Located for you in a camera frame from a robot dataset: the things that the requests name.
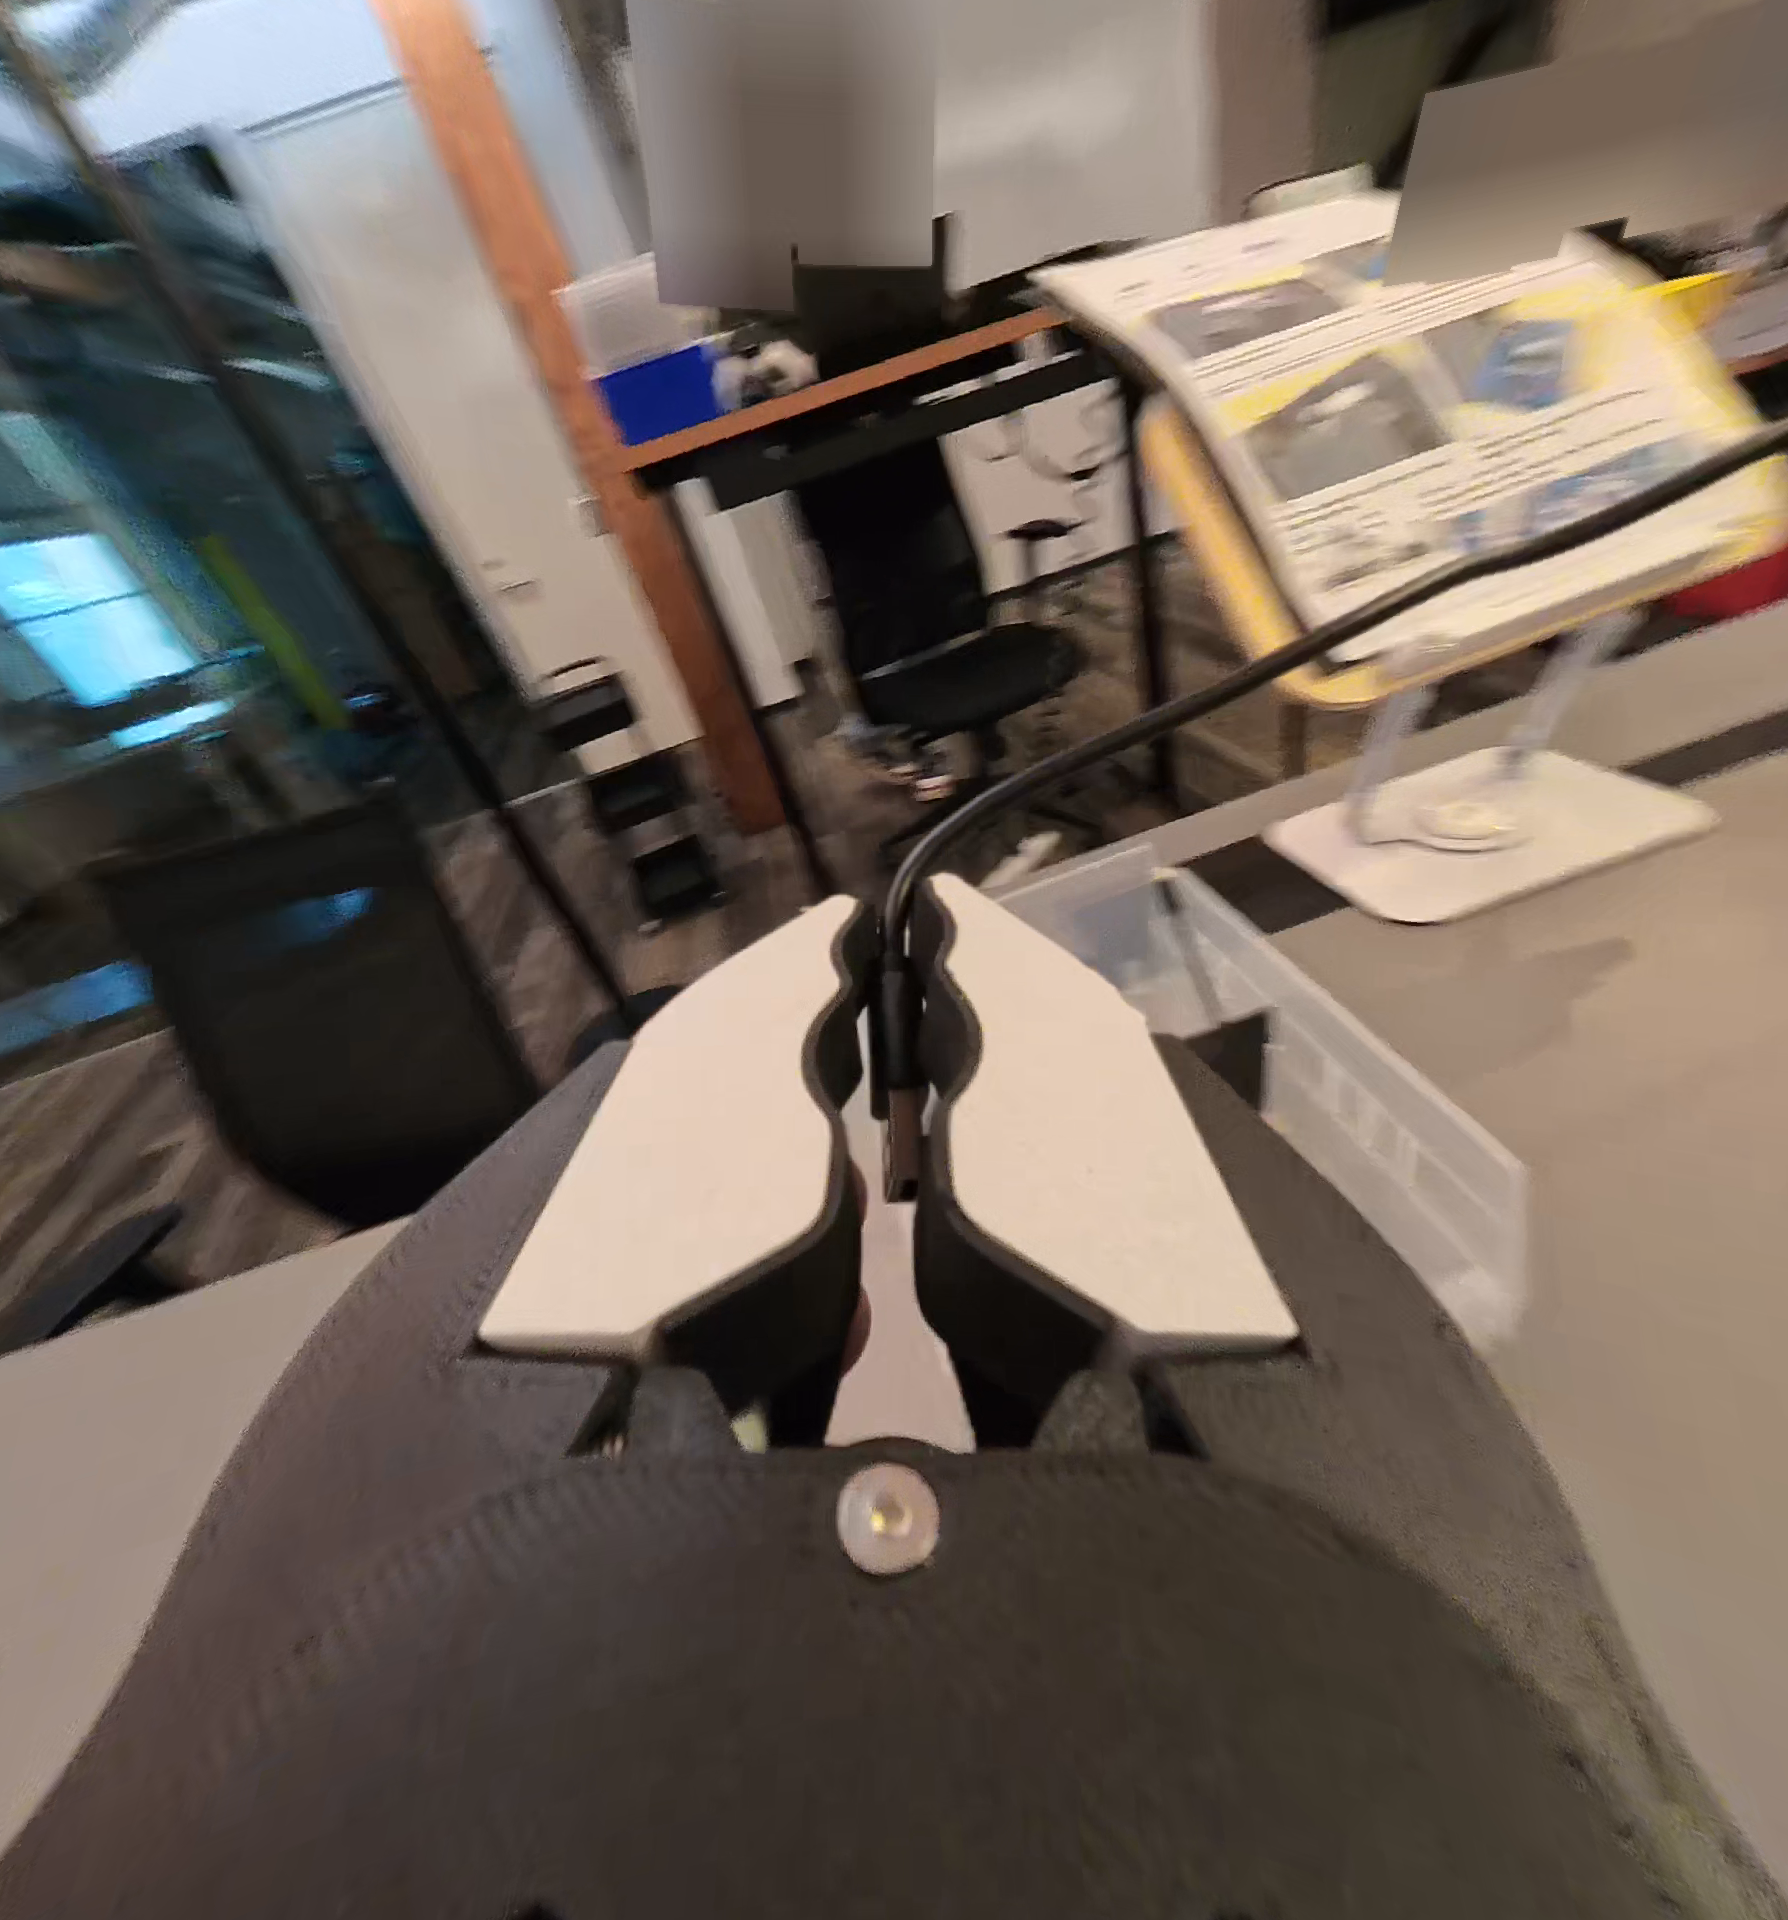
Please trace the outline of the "clear plastic bin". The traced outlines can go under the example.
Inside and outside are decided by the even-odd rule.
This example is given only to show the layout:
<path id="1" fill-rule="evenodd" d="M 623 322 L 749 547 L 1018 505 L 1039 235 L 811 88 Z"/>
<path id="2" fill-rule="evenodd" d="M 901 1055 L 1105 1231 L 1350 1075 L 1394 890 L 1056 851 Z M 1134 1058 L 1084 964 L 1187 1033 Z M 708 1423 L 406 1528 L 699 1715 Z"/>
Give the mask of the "clear plastic bin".
<path id="1" fill-rule="evenodd" d="M 1530 1172 L 1271 934 L 1134 838 L 999 894 L 1152 1033 L 1239 1039 L 1241 1096 L 1480 1351 L 1530 1307 Z"/>

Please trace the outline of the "black wheeled bin rack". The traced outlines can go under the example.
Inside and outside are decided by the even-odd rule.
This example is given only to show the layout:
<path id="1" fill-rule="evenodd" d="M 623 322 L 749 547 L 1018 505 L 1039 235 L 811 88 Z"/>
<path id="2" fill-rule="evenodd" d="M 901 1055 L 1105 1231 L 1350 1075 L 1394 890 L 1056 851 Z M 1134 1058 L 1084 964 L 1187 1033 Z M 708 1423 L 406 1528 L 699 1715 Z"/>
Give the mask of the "black wheeled bin rack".
<path id="1" fill-rule="evenodd" d="M 581 659 L 550 677 L 534 719 L 546 747 L 570 761 L 572 784 L 643 934 L 723 907 L 720 869 L 683 762 L 655 742 L 614 667 Z"/>

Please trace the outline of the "black laptop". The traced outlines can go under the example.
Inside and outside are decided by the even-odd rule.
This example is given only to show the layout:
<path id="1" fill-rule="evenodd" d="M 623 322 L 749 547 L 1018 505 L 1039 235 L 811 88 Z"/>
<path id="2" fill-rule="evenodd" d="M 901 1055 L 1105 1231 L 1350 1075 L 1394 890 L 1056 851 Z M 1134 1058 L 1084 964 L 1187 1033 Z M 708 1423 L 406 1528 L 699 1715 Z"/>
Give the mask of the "black laptop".
<path id="1" fill-rule="evenodd" d="M 839 377 L 909 351 L 926 349 L 950 331 L 948 256 L 956 217 L 931 223 L 923 269 L 819 269 L 791 262 L 793 340 L 818 377 Z"/>

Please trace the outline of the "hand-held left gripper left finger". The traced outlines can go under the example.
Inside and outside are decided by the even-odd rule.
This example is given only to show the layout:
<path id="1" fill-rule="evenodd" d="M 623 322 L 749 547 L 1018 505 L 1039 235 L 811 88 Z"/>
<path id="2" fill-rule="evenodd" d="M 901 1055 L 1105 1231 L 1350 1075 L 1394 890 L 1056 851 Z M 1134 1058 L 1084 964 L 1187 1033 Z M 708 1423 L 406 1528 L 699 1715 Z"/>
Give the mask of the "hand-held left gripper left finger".
<path id="1" fill-rule="evenodd" d="M 495 1360 L 697 1373 L 819 1449 L 856 1336 L 865 1181 L 845 1111 L 873 910 L 834 894 L 649 1020 L 476 1329 Z"/>

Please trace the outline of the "printed instruction sheet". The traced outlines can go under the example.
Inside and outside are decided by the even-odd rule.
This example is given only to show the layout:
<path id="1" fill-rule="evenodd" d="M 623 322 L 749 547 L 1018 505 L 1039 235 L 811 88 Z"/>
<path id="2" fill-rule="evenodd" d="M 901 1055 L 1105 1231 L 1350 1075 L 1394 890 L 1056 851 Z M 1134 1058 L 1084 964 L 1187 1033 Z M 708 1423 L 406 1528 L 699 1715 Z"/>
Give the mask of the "printed instruction sheet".
<path id="1" fill-rule="evenodd" d="M 1305 630 L 1517 549 L 1739 446 L 1761 419 L 1641 264 L 1387 282 L 1374 188 L 1033 274 L 1146 365 Z"/>

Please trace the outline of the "blue plastic bin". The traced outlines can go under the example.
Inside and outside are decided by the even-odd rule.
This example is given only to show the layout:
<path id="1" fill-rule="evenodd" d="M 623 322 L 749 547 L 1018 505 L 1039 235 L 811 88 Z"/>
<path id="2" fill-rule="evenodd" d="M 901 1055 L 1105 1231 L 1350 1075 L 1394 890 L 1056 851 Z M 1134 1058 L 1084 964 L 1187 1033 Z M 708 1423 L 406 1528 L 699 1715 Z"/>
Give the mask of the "blue plastic bin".
<path id="1" fill-rule="evenodd" d="M 712 338 L 643 356 L 592 376 L 592 387 L 623 448 L 714 423 L 725 415 L 719 390 L 720 354 Z"/>

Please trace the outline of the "red bag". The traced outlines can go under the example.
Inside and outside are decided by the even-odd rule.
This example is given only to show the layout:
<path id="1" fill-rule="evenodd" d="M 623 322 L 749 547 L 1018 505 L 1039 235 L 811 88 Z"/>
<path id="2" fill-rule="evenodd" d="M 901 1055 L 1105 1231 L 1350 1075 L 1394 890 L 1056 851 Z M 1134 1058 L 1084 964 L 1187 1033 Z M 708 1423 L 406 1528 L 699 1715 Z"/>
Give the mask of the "red bag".
<path id="1" fill-rule="evenodd" d="M 1714 627 L 1788 601 L 1788 547 L 1665 601 L 1677 621 Z"/>

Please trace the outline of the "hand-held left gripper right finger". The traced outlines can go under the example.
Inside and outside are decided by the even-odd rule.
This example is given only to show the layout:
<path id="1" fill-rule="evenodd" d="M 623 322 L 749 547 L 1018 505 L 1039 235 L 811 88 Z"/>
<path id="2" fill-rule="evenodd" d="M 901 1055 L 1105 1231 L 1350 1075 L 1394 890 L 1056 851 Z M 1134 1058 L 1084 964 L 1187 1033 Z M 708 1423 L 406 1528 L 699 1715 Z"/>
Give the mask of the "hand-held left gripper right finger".
<path id="1" fill-rule="evenodd" d="M 1291 1353 L 1295 1314 L 1141 1010 L 972 885 L 913 903 L 914 1294 L 978 1449 L 1086 1373 Z"/>

